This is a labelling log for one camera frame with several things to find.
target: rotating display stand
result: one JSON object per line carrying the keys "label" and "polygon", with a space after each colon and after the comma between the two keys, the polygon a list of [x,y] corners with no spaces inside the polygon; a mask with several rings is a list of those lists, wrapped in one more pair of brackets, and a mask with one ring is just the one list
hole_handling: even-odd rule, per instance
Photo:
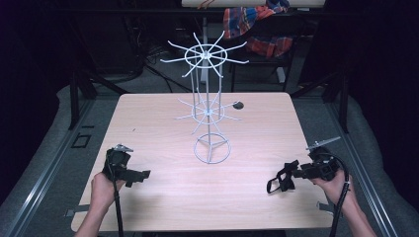
{"label": "rotating display stand", "polygon": [[[188,75],[191,76],[193,102],[190,104],[182,100],[179,101],[185,105],[190,106],[192,111],[189,116],[179,117],[177,119],[193,118],[198,123],[198,125],[192,134],[195,134],[201,125],[207,126],[207,133],[198,137],[194,145],[194,153],[197,158],[207,164],[217,164],[224,161],[227,159],[231,151],[228,138],[222,134],[217,124],[224,118],[240,120],[240,118],[232,118],[225,114],[225,108],[235,106],[240,102],[237,101],[225,106],[221,103],[221,88],[223,77],[222,64],[225,61],[241,64],[248,62],[229,59],[227,53],[230,50],[244,46],[246,42],[238,46],[224,49],[223,47],[217,45],[218,42],[222,39],[223,35],[224,33],[221,34],[221,36],[216,40],[214,44],[210,44],[200,43],[197,36],[194,34],[194,38],[198,44],[190,48],[182,47],[172,43],[171,41],[168,41],[170,45],[185,50],[184,57],[172,60],[160,59],[162,62],[186,61],[190,65],[190,70],[186,74],[182,75],[182,77],[187,77]],[[209,69],[213,69],[213,71],[218,76],[218,92],[215,94],[214,98],[210,98]],[[205,82],[206,84],[205,97],[203,97],[199,86],[200,70],[202,70],[201,82]],[[221,150],[221,152],[217,152],[216,156],[213,155],[215,149],[218,151]]]}

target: plaid shirt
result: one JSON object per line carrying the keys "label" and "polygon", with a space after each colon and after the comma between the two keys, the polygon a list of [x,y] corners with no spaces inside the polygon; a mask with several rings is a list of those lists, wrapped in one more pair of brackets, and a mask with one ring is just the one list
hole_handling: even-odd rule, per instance
{"label": "plaid shirt", "polygon": [[[267,18],[273,14],[284,13],[288,10],[290,3],[287,0],[267,0],[265,6],[254,8],[227,8],[224,11],[224,38],[234,39],[249,31],[256,21]],[[292,38],[286,37],[250,37],[247,39],[246,49],[254,51],[266,57],[278,57],[288,51],[293,42]]]}

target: forearm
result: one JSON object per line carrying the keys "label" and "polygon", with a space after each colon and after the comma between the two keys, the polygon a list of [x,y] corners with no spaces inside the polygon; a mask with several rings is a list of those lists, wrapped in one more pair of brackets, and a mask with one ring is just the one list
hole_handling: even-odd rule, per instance
{"label": "forearm", "polygon": [[342,212],[348,221],[349,228],[351,228],[354,237],[376,236],[366,215],[355,200],[345,200],[342,206]]}
{"label": "forearm", "polygon": [[107,213],[106,208],[101,209],[89,209],[84,218],[82,224],[80,225],[76,237],[96,237],[98,236],[99,228],[102,224],[102,221]]}

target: chair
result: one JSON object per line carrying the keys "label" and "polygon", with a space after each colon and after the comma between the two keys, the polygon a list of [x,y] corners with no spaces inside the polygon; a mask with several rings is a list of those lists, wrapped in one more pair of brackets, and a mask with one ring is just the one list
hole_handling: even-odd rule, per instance
{"label": "chair", "polygon": [[232,52],[231,59],[238,61],[249,62],[246,64],[234,63],[230,64],[231,75],[231,92],[234,92],[236,82],[236,69],[238,67],[271,67],[272,73],[276,73],[278,67],[287,68],[285,73],[285,82],[283,91],[287,89],[287,83],[290,76],[291,67],[293,65],[293,55],[299,37],[305,27],[305,20],[297,15],[291,14],[278,14],[265,19],[256,21],[254,26],[239,40],[247,40],[249,37],[288,37],[293,39],[290,50],[282,54],[280,57],[267,58],[265,55],[259,55],[252,51],[247,51],[243,46]]}

